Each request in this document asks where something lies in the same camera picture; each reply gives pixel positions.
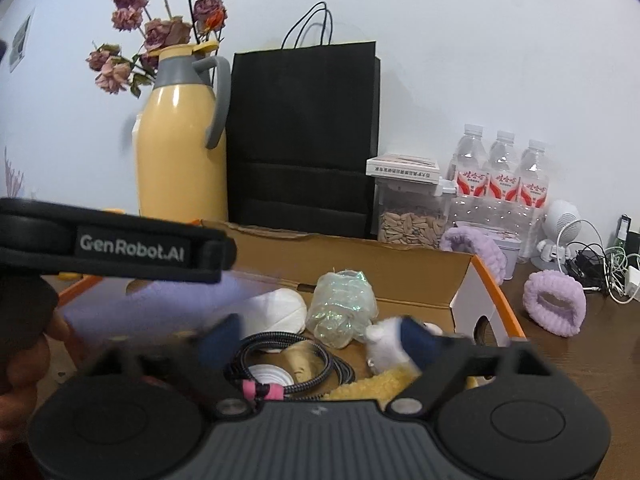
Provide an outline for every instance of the human hand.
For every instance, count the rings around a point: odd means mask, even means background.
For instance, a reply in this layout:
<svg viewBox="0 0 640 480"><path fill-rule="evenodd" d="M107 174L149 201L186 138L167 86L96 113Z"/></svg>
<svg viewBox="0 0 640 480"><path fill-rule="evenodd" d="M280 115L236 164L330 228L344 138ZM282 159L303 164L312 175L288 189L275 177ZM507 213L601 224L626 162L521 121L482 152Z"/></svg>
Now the human hand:
<svg viewBox="0 0 640 480"><path fill-rule="evenodd" d="M70 335L69 326L54 312L45 333L58 341ZM16 353L8 362L6 376L12 390L0 396L0 444L18 439L38 399L36 383L49 370L50 351L44 335L37 343Z"/></svg>

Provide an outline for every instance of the white fan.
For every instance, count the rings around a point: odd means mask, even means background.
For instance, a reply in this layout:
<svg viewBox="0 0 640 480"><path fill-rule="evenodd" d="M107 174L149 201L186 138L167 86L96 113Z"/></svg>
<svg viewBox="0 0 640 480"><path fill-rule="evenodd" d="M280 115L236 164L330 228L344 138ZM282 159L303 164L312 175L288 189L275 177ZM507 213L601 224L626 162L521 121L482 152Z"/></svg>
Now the white fan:
<svg viewBox="0 0 640 480"><path fill-rule="evenodd" d="M558 262L562 265L571 257L571 251L567 245L573 242L580 233L580 222L576 222L562 231L559 243L558 235L565 225L578 219L580 219L578 208L566 200L555 200L549 206L542 224L546 239L536 246L540 256L531 259L537 268L558 269Z"/></svg>

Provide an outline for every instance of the wooden desk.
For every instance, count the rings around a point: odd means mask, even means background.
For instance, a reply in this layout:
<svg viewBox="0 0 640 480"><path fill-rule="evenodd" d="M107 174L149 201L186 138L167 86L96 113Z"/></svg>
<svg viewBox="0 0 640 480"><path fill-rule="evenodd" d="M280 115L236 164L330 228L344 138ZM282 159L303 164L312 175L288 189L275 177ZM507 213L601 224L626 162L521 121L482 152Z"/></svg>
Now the wooden desk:
<svg viewBox="0 0 640 480"><path fill-rule="evenodd" d="M531 264L516 266L502 290L527 337L569 375L604 411L612 440L597 480L640 478L640 303L618 305L599 293L587 295L580 333L562 338L546 332L522 307Z"/></svg>

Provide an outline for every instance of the pink velcro strap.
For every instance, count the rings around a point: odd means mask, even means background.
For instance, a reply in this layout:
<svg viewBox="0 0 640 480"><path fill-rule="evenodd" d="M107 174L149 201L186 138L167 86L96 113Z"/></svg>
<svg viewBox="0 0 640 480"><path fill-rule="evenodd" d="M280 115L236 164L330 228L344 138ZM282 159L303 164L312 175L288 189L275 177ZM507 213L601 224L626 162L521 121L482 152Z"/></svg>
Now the pink velcro strap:
<svg viewBox="0 0 640 480"><path fill-rule="evenodd" d="M269 393L264 397L264 400L284 400L284 386L271 383Z"/></svg>
<svg viewBox="0 0 640 480"><path fill-rule="evenodd" d="M255 399L255 382L245 379L242 381L242 394L246 400Z"/></svg>

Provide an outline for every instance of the purple object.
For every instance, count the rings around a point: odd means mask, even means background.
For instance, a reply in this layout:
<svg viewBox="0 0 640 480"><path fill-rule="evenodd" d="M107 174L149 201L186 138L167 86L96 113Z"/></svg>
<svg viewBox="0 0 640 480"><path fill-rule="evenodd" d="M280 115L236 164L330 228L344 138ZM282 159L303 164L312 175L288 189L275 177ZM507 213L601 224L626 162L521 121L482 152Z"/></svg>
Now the purple object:
<svg viewBox="0 0 640 480"><path fill-rule="evenodd" d="M62 314L90 346L116 336L148 341L185 330L204 330L234 312L232 307L238 303L276 288L273 283L240 280L223 272L215 285L152 282L115 299L84 298L83 294L63 307Z"/></svg>
<svg viewBox="0 0 640 480"><path fill-rule="evenodd" d="M487 266L495 282L501 285L507 268L507 257L492 238L475 227L452 227L440 240L440 249L476 254Z"/></svg>
<svg viewBox="0 0 640 480"><path fill-rule="evenodd" d="M552 303L545 295L553 296L559 304ZM522 304L533 321L562 337L580 332L587 313L582 285L559 270L542 270L530 275L524 284Z"/></svg>

